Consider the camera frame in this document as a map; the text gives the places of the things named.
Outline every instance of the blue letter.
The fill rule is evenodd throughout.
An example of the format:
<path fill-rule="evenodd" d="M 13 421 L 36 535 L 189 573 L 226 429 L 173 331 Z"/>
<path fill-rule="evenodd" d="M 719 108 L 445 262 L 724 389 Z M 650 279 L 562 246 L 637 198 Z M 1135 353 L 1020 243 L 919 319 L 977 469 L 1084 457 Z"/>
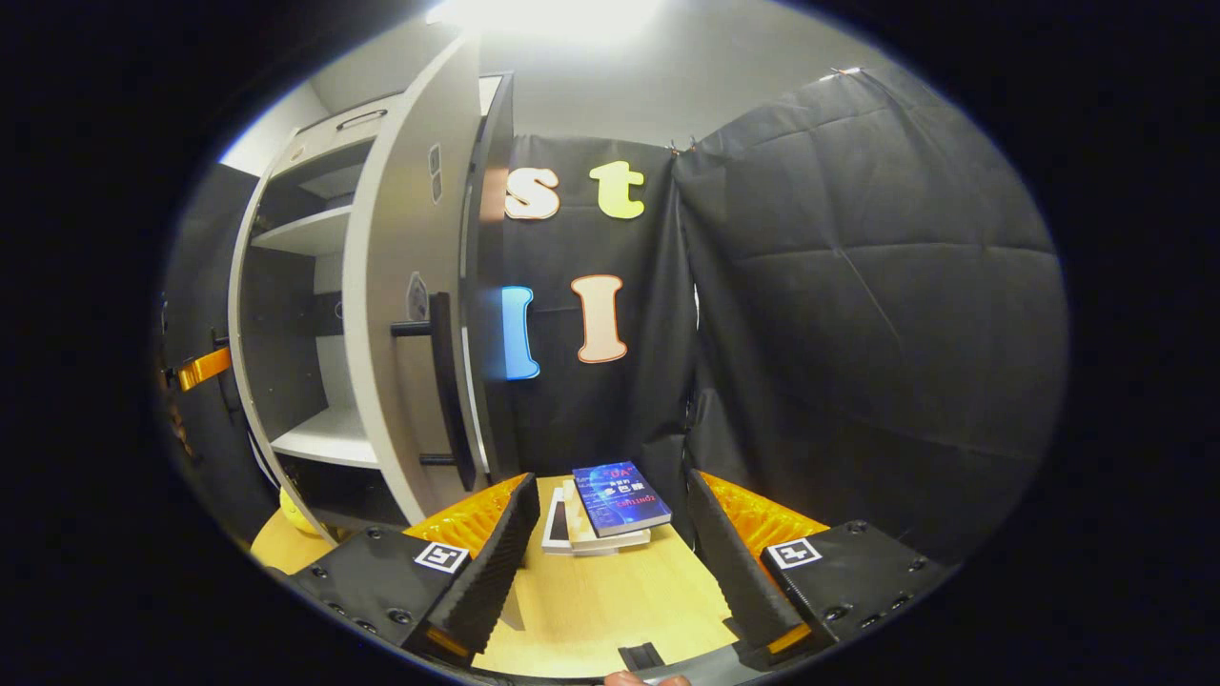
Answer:
<path fill-rule="evenodd" d="M 529 333 L 526 331 L 526 306 L 533 291 L 525 286 L 506 286 L 500 291 L 504 312 L 504 371 L 509 381 L 533 378 L 542 367 L 529 356 Z"/>

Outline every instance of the white cabinet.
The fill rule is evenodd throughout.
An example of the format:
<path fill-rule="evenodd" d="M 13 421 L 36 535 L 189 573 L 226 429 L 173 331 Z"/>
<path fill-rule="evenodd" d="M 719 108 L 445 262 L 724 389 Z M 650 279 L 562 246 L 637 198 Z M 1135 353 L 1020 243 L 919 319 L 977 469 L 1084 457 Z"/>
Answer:
<path fill-rule="evenodd" d="M 477 38 L 462 34 L 405 92 L 295 132 L 246 209 L 229 281 L 238 388 L 260 450 L 332 543 L 468 494 L 454 464 L 437 464 L 462 457 L 447 426 L 468 438 L 473 488 L 487 483 L 459 276 L 484 115 Z M 395 338 L 412 272 L 449 298 L 448 326 Z M 453 359 L 438 366 L 440 344 Z M 460 391 L 449 405 L 447 389 Z"/>

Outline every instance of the hand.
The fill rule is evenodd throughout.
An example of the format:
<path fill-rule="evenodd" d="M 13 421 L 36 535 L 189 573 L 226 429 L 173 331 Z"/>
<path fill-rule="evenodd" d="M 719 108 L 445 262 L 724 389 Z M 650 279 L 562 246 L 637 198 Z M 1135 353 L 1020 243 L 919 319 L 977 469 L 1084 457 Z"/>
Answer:
<path fill-rule="evenodd" d="M 645 686 L 644 680 L 630 671 L 616 671 L 608 674 L 604 686 Z M 691 686 L 691 680 L 686 676 L 671 676 L 656 686 Z"/>

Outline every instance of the cabinet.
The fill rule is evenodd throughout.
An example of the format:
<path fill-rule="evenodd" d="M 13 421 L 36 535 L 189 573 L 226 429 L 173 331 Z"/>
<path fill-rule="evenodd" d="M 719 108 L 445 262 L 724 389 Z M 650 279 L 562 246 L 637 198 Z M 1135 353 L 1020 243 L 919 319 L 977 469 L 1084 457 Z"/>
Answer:
<path fill-rule="evenodd" d="M 498 232 L 478 217 L 503 217 L 503 186 L 482 189 L 506 173 L 511 129 L 511 76 L 481 79 L 462 34 L 404 92 L 294 132 L 250 200 L 229 280 L 233 367 L 257 447 L 331 543 L 466 497 L 464 459 L 472 489 L 516 474 L 511 426 L 492 419 L 506 406 L 503 344 L 492 364 L 483 345 L 499 336 L 499 310 L 481 303 L 503 255 L 494 239 L 477 248 Z M 431 336 L 395 338 L 415 272 L 449 311 L 432 312 Z M 451 359 L 438 366 L 439 344 Z"/>

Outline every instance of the letter s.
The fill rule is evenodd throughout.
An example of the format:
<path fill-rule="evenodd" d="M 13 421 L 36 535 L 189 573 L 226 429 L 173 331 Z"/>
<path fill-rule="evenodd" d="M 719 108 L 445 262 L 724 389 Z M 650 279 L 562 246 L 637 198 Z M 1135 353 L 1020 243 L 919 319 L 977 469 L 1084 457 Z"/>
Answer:
<path fill-rule="evenodd" d="M 508 179 L 509 197 L 504 199 L 504 214 L 515 220 L 544 220 L 554 215 L 559 211 L 559 195 L 551 188 L 556 186 L 559 177 L 550 170 L 512 170 Z"/>

